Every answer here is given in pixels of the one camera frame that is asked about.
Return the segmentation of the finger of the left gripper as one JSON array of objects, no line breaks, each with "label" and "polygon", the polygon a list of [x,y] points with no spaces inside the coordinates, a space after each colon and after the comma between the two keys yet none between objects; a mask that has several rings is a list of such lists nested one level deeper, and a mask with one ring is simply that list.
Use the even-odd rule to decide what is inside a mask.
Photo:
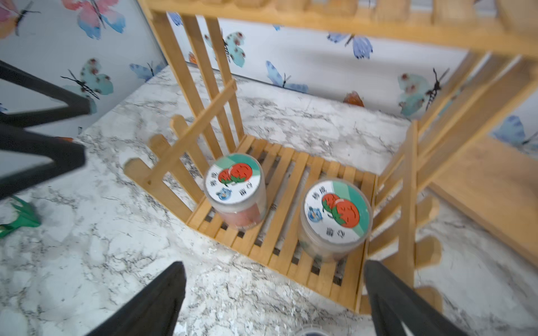
[{"label": "finger of the left gripper", "polygon": [[85,165],[85,146],[1,125],[1,199]]},{"label": "finger of the left gripper", "polygon": [[1,113],[1,124],[14,127],[34,127],[91,114],[91,102],[88,98],[28,74],[4,61],[1,61],[1,80],[65,103],[65,106],[54,109],[14,114]]}]

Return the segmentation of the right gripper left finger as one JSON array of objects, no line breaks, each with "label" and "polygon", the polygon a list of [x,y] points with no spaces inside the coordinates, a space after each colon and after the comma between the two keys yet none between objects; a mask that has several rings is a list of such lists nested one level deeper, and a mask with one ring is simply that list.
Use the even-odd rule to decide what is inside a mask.
[{"label": "right gripper left finger", "polygon": [[173,335],[186,296],[186,270],[173,262],[90,335]]}]

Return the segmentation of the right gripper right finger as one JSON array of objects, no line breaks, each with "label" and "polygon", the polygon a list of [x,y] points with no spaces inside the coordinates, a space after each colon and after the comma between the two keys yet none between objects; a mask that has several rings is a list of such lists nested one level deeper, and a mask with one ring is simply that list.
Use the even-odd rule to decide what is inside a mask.
[{"label": "right gripper right finger", "polygon": [[465,334],[382,263],[367,260],[364,277],[377,335]]}]

